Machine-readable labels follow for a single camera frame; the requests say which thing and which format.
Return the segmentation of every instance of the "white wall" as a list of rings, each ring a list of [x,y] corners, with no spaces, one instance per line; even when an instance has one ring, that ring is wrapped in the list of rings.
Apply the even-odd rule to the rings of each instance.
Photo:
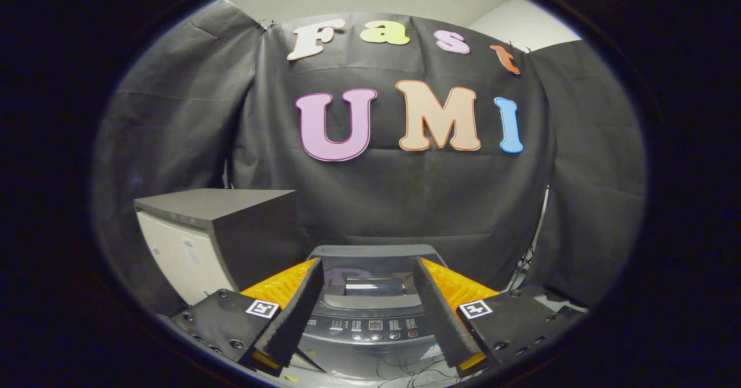
[[[527,52],[582,39],[571,28],[528,0],[510,0],[469,26]]]

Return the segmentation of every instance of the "letter m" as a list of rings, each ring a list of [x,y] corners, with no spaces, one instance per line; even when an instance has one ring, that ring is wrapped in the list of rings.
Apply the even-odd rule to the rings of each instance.
[[[453,87],[445,106],[441,106],[424,82],[403,79],[397,82],[397,89],[404,93],[407,103],[407,134],[399,140],[402,149],[423,151],[430,147],[430,140],[424,135],[424,124],[427,124],[438,148],[445,146],[453,126],[456,128],[450,140],[453,149],[476,151],[481,148],[481,141],[476,136],[476,93],[473,90]]]

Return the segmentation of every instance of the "letter u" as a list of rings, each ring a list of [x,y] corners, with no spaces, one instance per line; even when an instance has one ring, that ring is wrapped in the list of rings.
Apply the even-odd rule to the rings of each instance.
[[[330,94],[309,94],[296,100],[301,111],[301,142],[306,153],[328,162],[347,161],[363,153],[371,140],[371,101],[376,97],[376,90],[370,88],[355,88],[342,94],[342,100],[350,103],[350,137],[344,142],[332,142],[327,138]]]

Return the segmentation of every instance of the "screw hole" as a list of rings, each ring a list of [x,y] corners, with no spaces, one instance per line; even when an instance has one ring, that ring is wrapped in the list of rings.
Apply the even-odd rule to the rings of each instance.
[[[236,339],[232,339],[231,341],[229,341],[229,344],[230,344],[230,345],[231,345],[231,346],[232,346],[232,347],[233,347],[234,349],[244,349],[244,343],[241,343],[241,341],[238,341],[238,340],[236,340]]]

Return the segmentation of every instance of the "cable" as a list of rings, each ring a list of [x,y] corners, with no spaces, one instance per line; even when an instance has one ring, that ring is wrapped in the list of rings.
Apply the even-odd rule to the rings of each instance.
[[[429,369],[434,364],[439,364],[440,362],[443,362],[444,360],[445,360],[444,358],[443,359],[440,359],[439,361],[435,361],[435,362],[429,364],[428,366],[424,367],[421,371],[419,371],[416,375],[414,375],[413,377],[411,377],[409,379],[409,382],[407,383],[407,388],[410,388],[410,386],[411,386],[411,388],[414,388],[414,380],[416,380],[416,377],[418,377],[419,375],[421,375],[422,372],[426,371],[427,369]]]

